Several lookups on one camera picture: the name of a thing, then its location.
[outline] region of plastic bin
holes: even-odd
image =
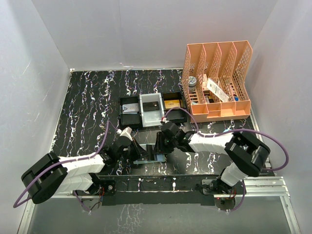
[[[245,89],[245,77],[252,56],[248,41],[188,44],[182,74],[182,86],[189,111],[197,122],[247,118],[251,101]],[[196,90],[189,92],[189,76],[197,78]],[[229,96],[221,102],[205,103],[203,90],[207,79],[219,84]]]

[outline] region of small box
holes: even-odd
[[[164,117],[168,110],[165,110],[165,101],[172,101],[178,106],[187,110],[187,105],[184,99],[184,95],[181,92],[172,93],[155,93],[155,94],[143,94],[140,96],[132,97],[120,97],[119,98],[119,122],[120,129],[131,127],[132,129],[140,129],[143,127],[152,127],[161,125],[160,121]],[[145,103],[157,103],[158,108],[145,111],[143,106]],[[124,112],[124,107],[131,107],[129,112]],[[187,114],[180,110],[172,110],[167,119],[174,123],[184,123],[187,121]]]
[[[163,93],[162,94],[162,101],[163,105],[166,107],[166,103],[174,103],[174,107],[181,107],[184,110],[187,110],[186,102],[184,99],[184,95],[182,92],[170,92],[170,93]],[[180,109],[173,109],[168,115],[167,120],[173,123],[185,123],[187,122],[187,113],[180,110]]]
[[[123,114],[133,114],[138,113],[138,103],[130,103],[122,105],[122,113]]]
[[[165,110],[169,110],[174,107],[181,107],[180,100],[165,100]]]
[[[157,102],[159,105],[158,110],[143,110],[143,104],[146,102]],[[160,126],[161,119],[164,117],[164,107],[160,93],[155,94],[140,94],[140,106],[142,115],[143,127]]]
[[[119,121],[121,129],[125,129],[126,127],[131,127],[132,129],[138,129],[142,127],[142,118],[141,118],[141,110],[139,105],[138,96],[133,97],[120,97],[119,98]],[[123,107],[129,107],[133,105],[138,107],[137,112],[124,112]]]

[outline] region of metal frame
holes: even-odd
[[[254,116],[254,110],[253,110],[253,107],[251,107],[251,114],[250,114],[250,118],[252,120],[252,123],[253,123],[253,127],[259,131],[259,126],[258,126],[258,123],[257,123],[257,120],[255,119],[255,116]],[[263,141],[262,139],[262,136],[261,135],[258,135],[257,134],[257,137]],[[271,163],[270,161],[266,161],[266,165],[268,164],[268,166],[271,168]],[[298,225],[298,222],[297,222],[297,218],[293,212],[293,207],[292,207],[292,204],[291,204],[291,201],[290,201],[290,196],[280,196],[280,199],[281,199],[281,202],[282,202],[282,206],[283,206],[283,209],[284,209],[284,213],[285,213],[285,216],[286,216],[286,219],[287,219],[287,222],[288,222],[288,226],[291,230],[291,233],[292,234],[301,234],[301,231],[300,231],[300,228],[299,228],[299,225]]]
[[[254,117],[254,111],[252,107],[251,107],[250,117],[253,123],[253,127],[257,131],[259,131],[259,127]],[[263,140],[260,135],[257,135],[257,137],[260,140]],[[271,163],[269,159],[267,159],[266,161],[266,167],[268,168],[271,167]],[[284,213],[285,213],[289,228],[291,230],[291,233],[292,234],[301,233],[297,219],[293,212],[291,202],[290,202],[290,198],[289,198],[290,195],[289,195],[285,180],[282,176],[263,176],[263,177],[255,177],[255,178],[249,177],[244,181],[245,181],[246,191],[247,191],[246,196],[253,196],[253,197],[279,196],[281,199],[281,203],[282,203]],[[214,195],[214,197],[224,197],[224,196],[225,195]],[[61,193],[61,194],[54,195],[53,198],[75,198],[75,197],[71,196],[71,194],[69,193]],[[83,198],[98,199],[98,196],[83,196]],[[32,202],[32,200],[29,200],[26,203],[25,211],[21,219],[18,234],[27,234],[34,208],[35,208],[34,203]]]

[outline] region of white label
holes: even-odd
[[[229,96],[210,78],[208,78],[207,89],[216,95],[222,102],[229,101]]]

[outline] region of purple cable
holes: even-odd
[[[279,147],[281,147],[281,149],[284,151],[286,160],[285,160],[284,164],[283,164],[282,166],[280,166],[280,167],[277,167],[277,168],[264,168],[264,170],[266,170],[266,171],[272,172],[272,171],[281,170],[281,169],[285,168],[285,167],[287,166],[288,162],[289,162],[289,154],[288,154],[288,152],[287,152],[285,146],[284,146],[281,142],[279,142],[276,138],[274,138],[274,137],[272,137],[272,136],[270,136],[270,135],[268,135],[268,134],[266,134],[266,133],[259,132],[259,131],[256,131],[256,130],[252,130],[252,129],[241,128],[241,129],[229,130],[229,131],[222,132],[222,133],[218,133],[218,134],[215,134],[215,135],[213,135],[213,134],[212,134],[212,135],[205,135],[205,134],[202,134],[201,132],[199,132],[198,124],[196,123],[194,117],[193,117],[187,110],[184,110],[184,109],[182,109],[182,108],[180,108],[180,107],[174,107],[174,108],[171,108],[171,109],[165,114],[165,117],[166,117],[166,116],[168,115],[168,113],[169,113],[170,111],[172,111],[173,109],[180,109],[180,110],[186,112],[186,113],[192,118],[192,120],[194,121],[194,123],[195,123],[195,125],[196,125],[197,134],[200,135],[201,137],[219,137],[219,136],[222,136],[222,135],[225,135],[225,134],[228,134],[228,133],[249,132],[249,133],[260,134],[260,135],[262,135],[262,136],[264,136],[264,137],[267,137],[267,138],[271,139],[271,140],[274,141],[276,144],[278,144]]]
[[[50,167],[46,168],[45,170],[43,170],[38,176],[36,176],[33,181],[31,181],[28,186],[24,189],[24,191],[19,195],[18,199],[14,202],[14,205],[13,205],[13,208],[16,208],[22,204],[24,204],[26,201],[30,200],[31,198],[28,197],[26,198],[24,201],[20,202],[19,201],[21,200],[21,198],[28,192],[28,190],[31,188],[31,186],[34,185],[34,183],[41,177],[43,176],[46,172],[50,171],[52,168],[56,167],[56,166],[59,166],[61,164],[64,164],[64,163],[68,163],[68,162],[74,162],[74,161],[81,161],[81,160],[86,160],[86,159],[91,159],[91,158],[94,158],[99,152],[100,150],[102,149],[104,143],[105,143],[105,140],[106,140],[106,137],[107,137],[107,133],[108,133],[108,124],[111,124],[115,129],[117,129],[112,123],[111,121],[107,120],[107,123],[106,123],[106,130],[105,130],[105,135],[104,135],[104,139],[100,145],[100,147],[98,148],[98,150],[93,154],[91,155],[90,157],[87,156],[87,157],[82,157],[82,158],[79,158],[79,159],[69,159],[69,160],[66,160],[66,161],[63,161],[63,162],[57,162],[53,165],[51,165]]]
[[[246,186],[245,186],[245,183],[244,183],[243,180],[242,180],[242,185],[243,185],[243,189],[244,189],[242,199],[241,199],[240,203],[238,204],[238,206],[236,206],[235,208],[233,208],[233,209],[230,210],[230,211],[236,211],[236,210],[243,204],[243,202],[244,202],[244,199],[245,199],[245,192],[246,192]]]
[[[74,195],[76,196],[77,200],[79,201],[79,203],[81,204],[81,206],[87,211],[87,212],[91,212],[91,210],[85,206],[85,204],[80,200],[80,198],[78,197],[78,194],[76,193],[76,191],[74,191]]]
[[[195,124],[195,126],[196,126],[196,131],[197,131],[197,132],[199,131],[198,124],[197,124],[196,120],[194,119],[194,117],[191,115],[190,112],[188,112],[187,110],[185,110],[185,109],[183,109],[183,108],[181,108],[181,107],[173,107],[173,108],[171,108],[169,111],[167,111],[167,113],[165,114],[164,117],[167,117],[167,115],[168,115],[173,109],[180,109],[180,110],[184,111],[185,113],[187,113],[187,114],[191,117],[191,119],[194,121],[194,124]]]

